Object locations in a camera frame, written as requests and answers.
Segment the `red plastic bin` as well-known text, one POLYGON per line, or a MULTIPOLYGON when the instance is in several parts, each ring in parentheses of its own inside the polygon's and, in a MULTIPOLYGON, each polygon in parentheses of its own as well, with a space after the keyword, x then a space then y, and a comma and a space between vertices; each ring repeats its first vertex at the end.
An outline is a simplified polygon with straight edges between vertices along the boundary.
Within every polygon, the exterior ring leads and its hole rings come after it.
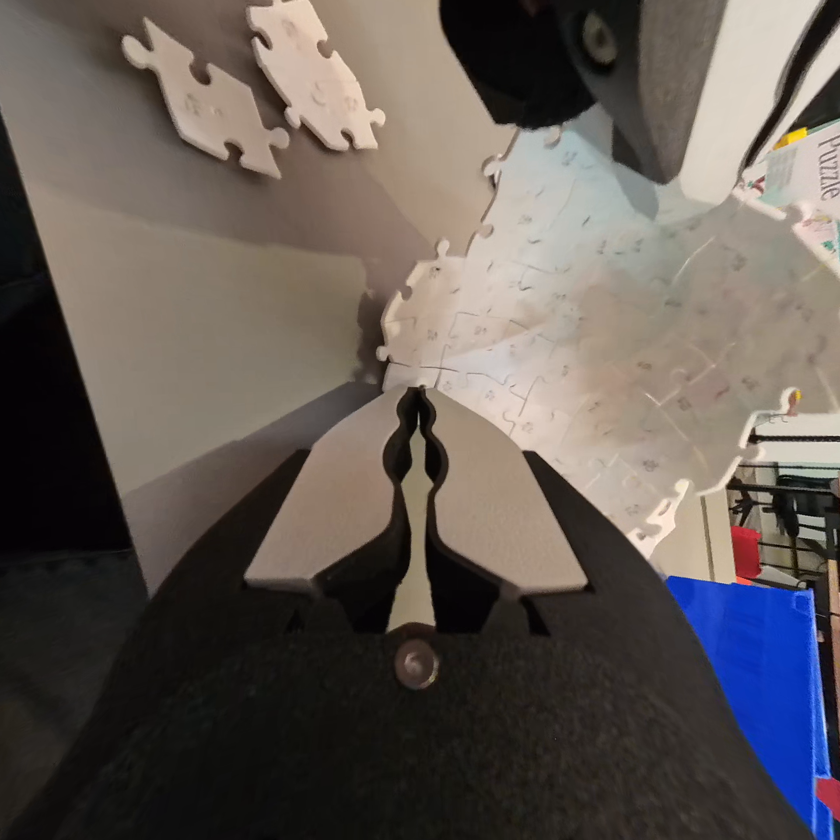
POLYGON ((762 572, 761 534, 751 528, 731 525, 731 547, 737 580, 753 581, 762 572))

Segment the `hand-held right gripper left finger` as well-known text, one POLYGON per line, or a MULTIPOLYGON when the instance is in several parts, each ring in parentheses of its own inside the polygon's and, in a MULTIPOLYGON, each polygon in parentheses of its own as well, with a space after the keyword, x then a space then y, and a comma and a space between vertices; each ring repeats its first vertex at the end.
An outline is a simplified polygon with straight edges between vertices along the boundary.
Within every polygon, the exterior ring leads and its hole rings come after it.
POLYGON ((355 630, 385 630, 411 559, 402 483, 418 397, 391 389, 321 436, 245 572, 248 588, 336 602, 355 630))

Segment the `white puzzle ball shell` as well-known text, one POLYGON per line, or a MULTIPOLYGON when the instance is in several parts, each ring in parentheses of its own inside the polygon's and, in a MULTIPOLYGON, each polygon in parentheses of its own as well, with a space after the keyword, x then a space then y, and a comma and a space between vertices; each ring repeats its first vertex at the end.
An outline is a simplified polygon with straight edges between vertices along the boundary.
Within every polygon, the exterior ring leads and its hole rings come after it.
POLYGON ((838 258, 749 173, 719 206, 614 163, 598 108, 521 131, 465 255, 420 261, 381 319, 384 386, 435 387, 540 455, 649 557, 748 425, 837 413, 838 258))

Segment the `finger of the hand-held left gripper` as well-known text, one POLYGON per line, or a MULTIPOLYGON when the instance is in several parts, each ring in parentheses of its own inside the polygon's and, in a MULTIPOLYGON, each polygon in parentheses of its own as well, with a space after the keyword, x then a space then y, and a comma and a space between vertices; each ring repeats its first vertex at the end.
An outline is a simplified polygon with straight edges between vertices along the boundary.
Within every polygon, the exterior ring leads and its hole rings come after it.
POLYGON ((720 204, 781 101, 796 52, 824 2, 726 2, 700 95, 679 188, 720 204))
POLYGON ((756 158, 770 152, 839 64, 839 14, 764 14, 760 23, 756 158))

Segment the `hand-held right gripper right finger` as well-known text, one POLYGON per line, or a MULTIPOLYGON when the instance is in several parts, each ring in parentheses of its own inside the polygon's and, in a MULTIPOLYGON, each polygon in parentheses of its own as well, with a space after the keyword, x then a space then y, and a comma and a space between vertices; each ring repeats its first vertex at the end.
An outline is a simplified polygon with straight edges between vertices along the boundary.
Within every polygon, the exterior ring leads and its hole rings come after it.
POLYGON ((416 408, 432 481, 425 549, 436 629, 479 634, 500 613, 532 630, 528 602, 589 582, 529 462, 440 391, 420 390, 416 408))

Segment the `blue plastic bin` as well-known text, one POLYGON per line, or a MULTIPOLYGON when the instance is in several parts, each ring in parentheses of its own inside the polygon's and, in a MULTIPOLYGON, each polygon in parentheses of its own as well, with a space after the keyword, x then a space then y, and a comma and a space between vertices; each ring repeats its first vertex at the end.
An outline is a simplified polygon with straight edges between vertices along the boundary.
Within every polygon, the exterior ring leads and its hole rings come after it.
POLYGON ((817 796, 832 772, 813 594, 677 576, 666 584, 771 780, 815 838, 838 838, 817 796))

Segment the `colourful puzzle ball box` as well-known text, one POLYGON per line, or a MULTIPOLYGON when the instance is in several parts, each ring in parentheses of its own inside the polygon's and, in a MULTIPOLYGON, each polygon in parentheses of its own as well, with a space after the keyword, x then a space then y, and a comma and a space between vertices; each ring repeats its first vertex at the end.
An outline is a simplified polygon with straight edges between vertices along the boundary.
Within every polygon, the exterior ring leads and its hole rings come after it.
POLYGON ((739 186, 775 208, 803 203, 839 215, 839 121, 798 129, 745 170, 739 186))

